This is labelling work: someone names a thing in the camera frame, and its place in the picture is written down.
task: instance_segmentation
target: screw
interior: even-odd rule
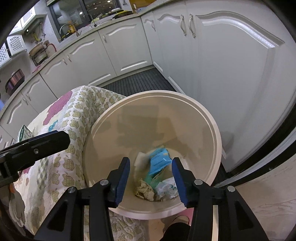
[[[76,187],[69,187],[68,188],[68,193],[73,193],[76,191]]]
[[[109,181],[108,181],[107,179],[103,179],[103,180],[100,181],[100,184],[101,184],[102,186],[105,186],[105,185],[107,185],[108,183],[109,183]]]
[[[228,186],[227,187],[227,190],[230,191],[230,192],[234,192],[235,191],[235,188],[233,186]]]
[[[200,179],[195,179],[195,180],[194,180],[194,184],[195,184],[195,185],[202,185],[202,180],[200,180]]]

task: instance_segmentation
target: quilted cloth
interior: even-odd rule
[[[25,202],[25,227],[36,233],[45,217],[64,191],[75,186],[85,188],[82,151],[85,139],[100,115],[124,96],[94,86],[81,86],[60,97],[40,113],[29,125],[34,136],[52,130],[65,131],[70,136],[67,150],[37,161],[24,170],[14,183]],[[84,215],[84,240],[89,240],[88,207]],[[145,241],[141,221],[110,211],[114,240]]]

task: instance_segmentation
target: faucet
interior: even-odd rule
[[[77,32],[77,29],[75,28],[75,26],[74,26],[74,24],[72,24],[72,23],[65,23],[60,29],[59,29],[59,33],[61,34],[61,30],[62,30],[62,28],[64,27],[64,26],[66,26],[66,25],[71,25],[71,26],[73,26],[73,28],[74,28],[74,30],[75,30],[75,33],[76,33],[76,36],[78,37],[80,34]]]
[[[90,17],[91,17],[91,19],[92,19],[92,22],[94,22],[94,19],[93,19],[93,17],[92,17],[92,15],[91,14],[89,14],[89,13],[87,13],[87,14],[84,14],[83,15],[83,17],[85,18],[85,15],[89,15]]]

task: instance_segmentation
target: window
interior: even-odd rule
[[[91,23],[92,19],[102,19],[113,15],[111,10],[120,8],[119,0],[59,0],[49,8],[54,23],[60,28],[66,23],[72,23],[80,29]],[[67,34],[69,27],[63,27],[60,36]]]

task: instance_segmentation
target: wooden floor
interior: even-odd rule
[[[156,68],[117,80],[103,88],[124,96],[130,96],[132,94],[149,90],[175,91],[171,84]]]

